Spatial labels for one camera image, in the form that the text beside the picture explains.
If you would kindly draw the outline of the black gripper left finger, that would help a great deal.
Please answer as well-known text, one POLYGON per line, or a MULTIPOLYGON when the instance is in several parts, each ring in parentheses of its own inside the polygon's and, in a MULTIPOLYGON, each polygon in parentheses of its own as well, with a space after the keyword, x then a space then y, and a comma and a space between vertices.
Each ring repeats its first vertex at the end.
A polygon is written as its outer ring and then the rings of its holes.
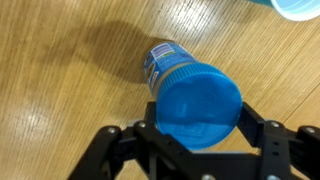
POLYGON ((144 115, 145 127, 152 128, 154 130, 158 129, 157 126, 157 112, 156 112, 156 103, 148 102, 144 115))

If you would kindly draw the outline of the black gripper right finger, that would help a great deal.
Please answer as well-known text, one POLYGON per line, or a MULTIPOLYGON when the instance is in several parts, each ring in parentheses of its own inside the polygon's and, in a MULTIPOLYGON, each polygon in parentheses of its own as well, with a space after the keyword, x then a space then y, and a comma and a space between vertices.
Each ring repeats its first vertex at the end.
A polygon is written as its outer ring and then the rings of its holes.
POLYGON ((287 156, 286 130, 282 123, 263 119, 248 103, 242 105, 237 124, 249 145, 264 156, 287 156))

